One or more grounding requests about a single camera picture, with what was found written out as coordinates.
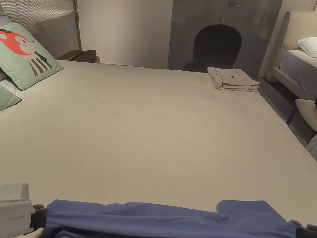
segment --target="wall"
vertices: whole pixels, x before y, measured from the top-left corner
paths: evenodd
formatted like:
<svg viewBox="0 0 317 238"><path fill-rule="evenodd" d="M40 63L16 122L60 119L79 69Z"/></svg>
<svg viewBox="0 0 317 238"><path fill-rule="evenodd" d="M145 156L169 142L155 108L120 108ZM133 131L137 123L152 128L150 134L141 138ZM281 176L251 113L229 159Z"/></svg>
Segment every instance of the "wall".
<svg viewBox="0 0 317 238"><path fill-rule="evenodd" d="M277 22L276 22L275 28L273 30L270 43L268 45L266 55L263 59L263 63L262 63L262 67L261 67L259 76L263 77L266 70L271 70L271 69L267 69L267 66L268 66L268 62L271 58L271 54L272 54L272 51L273 51L274 46L275 46L275 41L278 37L285 13L288 11L312 11L315 7L315 4L316 4L316 0L284 0L283 1L282 7L280 10L280 14L277 18Z"/></svg>
<svg viewBox="0 0 317 238"><path fill-rule="evenodd" d="M167 68L173 0L78 0L83 50L100 63Z"/></svg>

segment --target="black chair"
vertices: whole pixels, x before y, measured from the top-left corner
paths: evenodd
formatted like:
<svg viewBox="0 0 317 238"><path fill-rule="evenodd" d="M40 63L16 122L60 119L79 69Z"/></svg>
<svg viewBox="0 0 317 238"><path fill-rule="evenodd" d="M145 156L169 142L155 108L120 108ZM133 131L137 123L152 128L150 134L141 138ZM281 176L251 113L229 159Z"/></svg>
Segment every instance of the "black chair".
<svg viewBox="0 0 317 238"><path fill-rule="evenodd" d="M231 26L212 25L196 36L193 60L185 71L206 73L208 67L233 69L242 45L240 33Z"/></svg>

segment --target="cartoon fox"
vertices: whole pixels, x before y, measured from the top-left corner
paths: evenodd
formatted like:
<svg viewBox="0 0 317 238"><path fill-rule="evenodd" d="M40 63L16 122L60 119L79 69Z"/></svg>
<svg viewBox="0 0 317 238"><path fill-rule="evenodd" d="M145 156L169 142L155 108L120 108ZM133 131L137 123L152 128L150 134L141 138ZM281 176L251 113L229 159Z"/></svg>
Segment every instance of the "cartoon fox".
<svg viewBox="0 0 317 238"><path fill-rule="evenodd" d="M52 66L47 62L46 58L35 51L36 43L28 41L24 36L0 29L0 42L13 51L14 53L24 56L30 63L35 76L49 70Z"/></svg>

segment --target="headboard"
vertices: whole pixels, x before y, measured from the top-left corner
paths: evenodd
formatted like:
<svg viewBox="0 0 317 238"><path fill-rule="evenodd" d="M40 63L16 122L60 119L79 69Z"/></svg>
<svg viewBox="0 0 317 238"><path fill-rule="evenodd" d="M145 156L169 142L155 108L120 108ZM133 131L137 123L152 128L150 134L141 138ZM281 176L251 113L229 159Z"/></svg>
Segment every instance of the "headboard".
<svg viewBox="0 0 317 238"><path fill-rule="evenodd" d="M298 40L317 37L317 12L293 11L285 14L280 33L268 65L265 78L270 80L272 70L280 66L286 50L300 50Z"/></svg>

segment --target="bed frame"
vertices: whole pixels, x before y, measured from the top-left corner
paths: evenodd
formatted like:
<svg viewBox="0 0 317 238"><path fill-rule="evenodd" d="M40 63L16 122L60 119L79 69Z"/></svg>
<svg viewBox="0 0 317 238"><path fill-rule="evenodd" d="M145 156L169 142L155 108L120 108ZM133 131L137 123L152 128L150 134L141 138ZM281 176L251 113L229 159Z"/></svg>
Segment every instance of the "bed frame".
<svg viewBox="0 0 317 238"><path fill-rule="evenodd" d="M315 100L295 81L279 70L286 50L301 50L297 41L314 36L317 36L317 12L287 12L264 77L271 82L281 82L300 99Z"/></svg>

